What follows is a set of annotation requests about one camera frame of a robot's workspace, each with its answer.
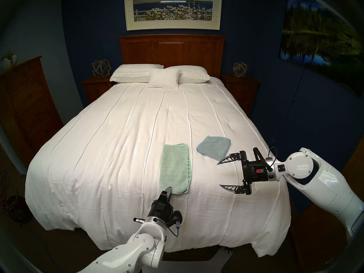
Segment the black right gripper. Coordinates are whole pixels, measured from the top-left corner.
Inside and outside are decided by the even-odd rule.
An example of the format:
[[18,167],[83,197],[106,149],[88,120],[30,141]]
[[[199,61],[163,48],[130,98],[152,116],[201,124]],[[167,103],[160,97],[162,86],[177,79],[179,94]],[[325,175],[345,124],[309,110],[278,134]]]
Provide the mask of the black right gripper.
[[276,157],[264,158],[260,150],[255,147],[253,148],[255,156],[254,161],[249,161],[245,151],[238,153],[232,153],[220,160],[217,165],[241,161],[243,170],[243,185],[220,185],[224,190],[232,192],[234,194],[252,194],[252,183],[254,182],[266,182],[266,181],[277,181],[276,171],[274,164]]

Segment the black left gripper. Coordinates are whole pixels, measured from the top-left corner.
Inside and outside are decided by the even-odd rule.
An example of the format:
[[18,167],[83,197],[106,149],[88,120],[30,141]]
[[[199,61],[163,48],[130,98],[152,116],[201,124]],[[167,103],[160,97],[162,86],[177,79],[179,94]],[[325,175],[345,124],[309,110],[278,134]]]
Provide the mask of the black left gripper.
[[182,223],[182,214],[180,211],[174,210],[170,200],[171,186],[162,191],[159,198],[153,201],[147,217],[152,217],[154,222],[162,222],[166,228],[175,226],[179,229]]

